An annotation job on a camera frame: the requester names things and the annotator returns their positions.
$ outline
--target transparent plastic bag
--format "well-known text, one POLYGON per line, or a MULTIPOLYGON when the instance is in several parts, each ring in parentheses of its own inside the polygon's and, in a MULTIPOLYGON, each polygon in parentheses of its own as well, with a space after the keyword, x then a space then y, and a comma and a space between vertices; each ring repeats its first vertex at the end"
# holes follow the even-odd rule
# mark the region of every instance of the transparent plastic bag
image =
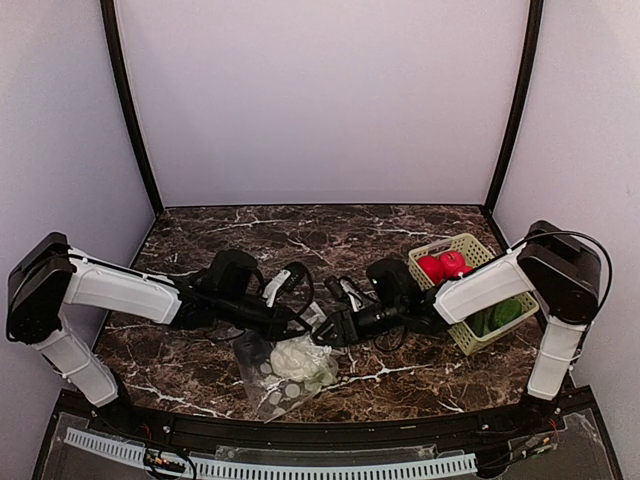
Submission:
MULTIPOLYGON (((311 325, 325 318, 315 304, 305 314, 311 325)), ((233 351, 249 402, 265 422, 299 407, 337 379, 331 348, 315 345, 308 334, 273 345, 247 332, 233 341, 233 351)))

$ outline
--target white slotted strip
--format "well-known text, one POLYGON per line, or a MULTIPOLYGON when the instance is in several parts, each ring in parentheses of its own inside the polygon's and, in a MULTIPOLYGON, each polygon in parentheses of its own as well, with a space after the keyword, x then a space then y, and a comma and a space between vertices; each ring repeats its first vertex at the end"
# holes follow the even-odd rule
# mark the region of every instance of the white slotted strip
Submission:
MULTIPOLYGON (((135 468, 144 468, 144 446, 123 443, 95 433, 68 428, 65 443, 135 468)), ((164 453, 167 460, 184 464, 180 457, 164 453)), ((358 467, 289 467, 231 463, 190 457, 201 480, 430 480, 477 472, 475 454, 416 462, 358 467)), ((191 478, 191 468, 182 475, 191 478)))

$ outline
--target beige basket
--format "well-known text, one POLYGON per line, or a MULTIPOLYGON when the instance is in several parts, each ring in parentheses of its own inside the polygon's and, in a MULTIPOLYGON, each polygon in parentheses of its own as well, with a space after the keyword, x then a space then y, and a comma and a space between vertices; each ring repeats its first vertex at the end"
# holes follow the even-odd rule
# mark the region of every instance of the beige basket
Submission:
MULTIPOLYGON (((469 233, 456 235, 455 237, 439 240, 425 247, 411 250, 409 252, 409 271, 413 278, 420 284, 420 288, 427 290, 433 287, 433 282, 424 273, 422 268, 420 268, 418 260, 426 255, 440 255, 449 250, 457 250, 460 252, 470 267, 480 266, 494 257, 476 237, 469 233)), ((540 309, 538 302, 536 302, 529 293, 522 293, 516 295, 514 298, 520 302, 524 313, 512 322, 507 323, 498 330, 488 333, 484 337, 477 337, 471 328, 469 328, 466 321, 460 322, 449 329, 449 334, 465 355, 471 355, 499 338, 504 337, 540 309)))

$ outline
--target marble tabletop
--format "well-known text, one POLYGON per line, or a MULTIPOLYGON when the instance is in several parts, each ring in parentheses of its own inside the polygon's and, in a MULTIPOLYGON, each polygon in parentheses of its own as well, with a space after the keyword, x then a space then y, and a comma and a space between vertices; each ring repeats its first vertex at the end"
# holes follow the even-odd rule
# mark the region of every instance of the marble tabletop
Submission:
MULTIPOLYGON (((329 275, 348 275, 365 288, 365 269, 375 260, 406 259, 413 248, 459 233, 499 249, 473 206, 174 208, 160 216, 134 267, 187 276, 207 267, 217 251, 239 248, 257 258, 265 278, 271 278, 299 260, 314 275, 316 302, 331 312, 339 305, 323 287, 329 275)), ((177 331, 113 313, 95 351, 122 376, 136 405, 255 420, 229 343, 214 343, 212 335, 211 329, 177 331)), ((392 353, 371 343, 354 346, 338 358, 337 384, 278 421, 400 420, 515 403, 540 338, 535 319, 529 319, 471 357, 446 333, 410 334, 392 353)))

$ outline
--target white wall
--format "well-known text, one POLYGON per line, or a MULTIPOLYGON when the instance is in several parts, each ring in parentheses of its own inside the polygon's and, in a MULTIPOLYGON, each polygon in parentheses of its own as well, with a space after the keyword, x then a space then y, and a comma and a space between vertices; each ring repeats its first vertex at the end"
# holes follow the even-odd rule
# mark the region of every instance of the white wall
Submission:
POLYGON ((484 201, 528 1, 117 4, 167 205, 484 201))
POLYGON ((625 478, 640 478, 640 4, 546 2, 496 216, 509 240, 545 218, 610 249, 615 279, 575 378, 591 384, 625 478))
MULTIPOLYGON (((91 254, 128 263, 152 212, 99 2, 2 0, 0 11, 0 280, 6 285, 10 269, 53 230, 91 254)), ((6 303, 3 287, 2 324, 6 303)), ((71 313, 92 341, 104 312, 71 313)), ((3 338, 0 385, 0 478, 30 478, 61 382, 34 350, 3 338)))

